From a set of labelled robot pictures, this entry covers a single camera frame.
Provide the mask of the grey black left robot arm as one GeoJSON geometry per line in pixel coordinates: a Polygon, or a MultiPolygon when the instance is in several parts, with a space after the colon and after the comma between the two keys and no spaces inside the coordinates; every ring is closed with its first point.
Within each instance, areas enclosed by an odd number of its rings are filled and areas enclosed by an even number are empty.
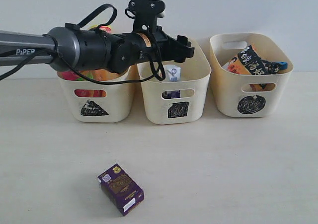
{"type": "Polygon", "coordinates": [[[183,63],[194,56],[194,47],[187,37],[174,39],[160,26],[154,34],[112,34],[65,27],[55,27],[43,35],[1,31],[1,66],[18,65],[33,54],[36,56],[30,64],[48,64],[57,72],[103,69],[122,74],[130,66],[149,60],[183,63]]]}

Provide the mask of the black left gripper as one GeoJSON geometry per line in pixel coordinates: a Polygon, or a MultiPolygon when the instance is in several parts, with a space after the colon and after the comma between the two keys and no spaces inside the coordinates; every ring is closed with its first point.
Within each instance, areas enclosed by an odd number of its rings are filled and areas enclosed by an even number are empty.
{"type": "Polygon", "coordinates": [[[156,53],[159,52],[161,60],[183,63],[186,59],[194,56],[195,48],[187,37],[178,35],[176,39],[168,36],[162,31],[157,31],[153,38],[145,32],[125,33],[125,41],[133,45],[132,62],[143,63],[149,61],[147,55],[157,61],[156,53]]]}

